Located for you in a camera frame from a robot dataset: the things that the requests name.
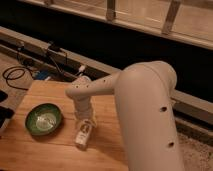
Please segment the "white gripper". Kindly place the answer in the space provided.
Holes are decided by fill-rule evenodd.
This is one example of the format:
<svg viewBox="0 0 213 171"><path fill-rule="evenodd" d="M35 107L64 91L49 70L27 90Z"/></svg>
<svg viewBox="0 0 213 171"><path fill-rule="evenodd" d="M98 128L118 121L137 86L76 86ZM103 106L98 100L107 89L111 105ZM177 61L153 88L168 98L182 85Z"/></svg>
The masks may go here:
<svg viewBox="0 0 213 171"><path fill-rule="evenodd" d="M89 98L84 99L75 99L75 117L78 119L76 121L76 127L79 127L82 124L83 119L89 119L93 127L97 127L96 116L93 116L93 108Z"/></svg>

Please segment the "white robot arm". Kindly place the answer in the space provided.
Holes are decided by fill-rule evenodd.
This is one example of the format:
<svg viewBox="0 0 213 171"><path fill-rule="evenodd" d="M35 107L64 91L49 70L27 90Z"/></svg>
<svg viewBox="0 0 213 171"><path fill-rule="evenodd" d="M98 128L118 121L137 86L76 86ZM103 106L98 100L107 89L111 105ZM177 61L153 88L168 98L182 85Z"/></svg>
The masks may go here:
<svg viewBox="0 0 213 171"><path fill-rule="evenodd" d="M93 96L114 96L129 171L185 171L171 102L176 83L170 64L140 62L95 81L82 76L66 95L78 120L94 117Z"/></svg>

